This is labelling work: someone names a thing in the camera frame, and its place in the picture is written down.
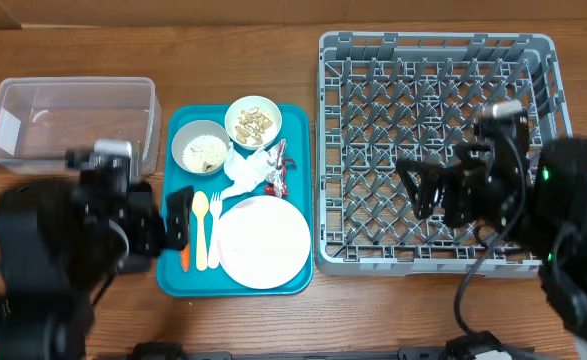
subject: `bowl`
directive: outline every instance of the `bowl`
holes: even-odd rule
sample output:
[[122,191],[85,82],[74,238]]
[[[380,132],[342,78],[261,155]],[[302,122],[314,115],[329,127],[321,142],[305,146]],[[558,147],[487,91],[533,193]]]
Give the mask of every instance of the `bowl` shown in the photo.
[[[266,112],[271,115],[273,125],[266,129],[265,133],[262,135],[263,144],[254,145],[253,142],[255,142],[255,140],[253,139],[248,139],[246,144],[242,144],[237,140],[235,126],[240,123],[238,118],[240,117],[242,110],[248,112],[254,107],[257,107],[260,112]],[[245,96],[236,100],[226,111],[226,115],[224,115],[224,127],[226,127],[226,132],[229,137],[241,147],[247,150],[257,150],[261,146],[266,148],[273,143],[277,135],[280,133],[280,129],[282,129],[282,113],[273,101],[265,97],[255,95]]]
[[173,154],[173,160],[175,160],[175,162],[185,171],[195,175],[213,175],[224,167],[224,163],[206,172],[191,171],[187,169],[186,165],[184,164],[184,149],[186,149],[191,141],[202,135],[211,135],[219,138],[226,145],[226,150],[228,151],[231,139],[229,139],[229,135],[222,126],[210,120],[196,120],[182,126],[182,128],[175,134],[173,137],[173,142],[171,143],[171,154]]

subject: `plastic fork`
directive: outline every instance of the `plastic fork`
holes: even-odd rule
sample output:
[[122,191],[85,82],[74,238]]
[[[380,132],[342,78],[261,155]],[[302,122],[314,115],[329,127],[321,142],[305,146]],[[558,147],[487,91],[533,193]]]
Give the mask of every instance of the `plastic fork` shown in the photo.
[[209,268],[215,269],[220,265],[220,254],[217,251],[217,238],[215,237],[215,228],[222,215],[222,198],[220,193],[214,193],[211,197],[209,212],[213,217],[213,227],[211,228],[211,244],[209,246]]

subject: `crumpled napkin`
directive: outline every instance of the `crumpled napkin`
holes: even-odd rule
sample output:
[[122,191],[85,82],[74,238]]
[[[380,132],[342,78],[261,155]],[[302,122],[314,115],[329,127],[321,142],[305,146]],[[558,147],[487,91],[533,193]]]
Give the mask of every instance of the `crumpled napkin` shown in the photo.
[[269,151],[265,151],[262,146],[245,159],[235,151],[233,143],[230,143],[224,160],[224,173],[233,180],[233,185],[222,191],[222,200],[253,191],[263,182],[266,176],[274,170],[275,164],[270,160],[273,155],[271,153],[277,154],[279,147],[278,143],[272,146]]

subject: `gray dish rack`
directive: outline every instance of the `gray dish rack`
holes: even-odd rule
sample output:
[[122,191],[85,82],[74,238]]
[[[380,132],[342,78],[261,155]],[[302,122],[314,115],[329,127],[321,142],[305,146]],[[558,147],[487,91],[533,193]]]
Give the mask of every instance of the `gray dish rack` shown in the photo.
[[[471,139],[483,106],[519,99],[535,153],[571,136],[553,42],[537,34],[328,32],[320,38],[316,121],[317,266],[334,275],[466,273],[485,249],[441,211],[418,221],[398,157],[442,164]],[[514,245],[502,244],[501,248]],[[491,254],[478,273],[535,276],[530,254]]]

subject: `transparent container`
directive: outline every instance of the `transparent container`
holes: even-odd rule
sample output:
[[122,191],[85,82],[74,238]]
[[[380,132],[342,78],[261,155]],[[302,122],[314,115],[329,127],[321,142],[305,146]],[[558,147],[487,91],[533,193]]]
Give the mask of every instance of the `transparent container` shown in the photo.
[[157,163],[162,108],[137,77],[14,78],[0,84],[0,164],[20,174],[64,172],[67,149],[129,141],[142,172]]

